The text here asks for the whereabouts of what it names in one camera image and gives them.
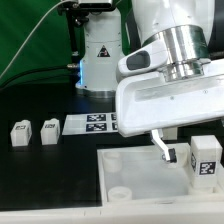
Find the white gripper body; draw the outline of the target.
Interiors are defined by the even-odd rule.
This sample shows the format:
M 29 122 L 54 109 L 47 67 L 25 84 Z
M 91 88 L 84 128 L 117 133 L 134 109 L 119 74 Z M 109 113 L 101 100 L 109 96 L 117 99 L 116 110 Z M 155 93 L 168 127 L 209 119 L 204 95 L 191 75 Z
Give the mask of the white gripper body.
M 201 76 L 175 81 L 165 79 L 167 61 L 168 51 L 158 40 L 118 62 L 116 114 L 122 136 L 224 117 L 224 59 L 200 59 Z

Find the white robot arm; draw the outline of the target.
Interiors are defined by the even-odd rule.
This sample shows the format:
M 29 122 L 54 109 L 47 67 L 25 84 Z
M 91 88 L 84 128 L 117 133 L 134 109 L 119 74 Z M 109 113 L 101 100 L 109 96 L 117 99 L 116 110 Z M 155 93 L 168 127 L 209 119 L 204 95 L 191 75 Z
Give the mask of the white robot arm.
M 215 0 L 131 1 L 140 47 L 125 56 L 113 0 L 78 0 L 89 13 L 80 87 L 115 92 L 120 134 L 149 132 L 174 162 L 160 129 L 224 116 L 224 59 L 208 52 Z

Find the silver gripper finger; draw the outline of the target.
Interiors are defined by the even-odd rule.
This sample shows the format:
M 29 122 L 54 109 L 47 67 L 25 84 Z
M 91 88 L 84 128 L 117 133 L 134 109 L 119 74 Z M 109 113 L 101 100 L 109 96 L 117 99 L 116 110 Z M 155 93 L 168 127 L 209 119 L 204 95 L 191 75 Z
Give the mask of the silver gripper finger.
M 169 148 L 162 140 L 163 132 L 161 129 L 154 129 L 150 131 L 151 141 L 162 152 L 162 159 L 168 163 L 176 163 L 176 151 L 174 148 Z

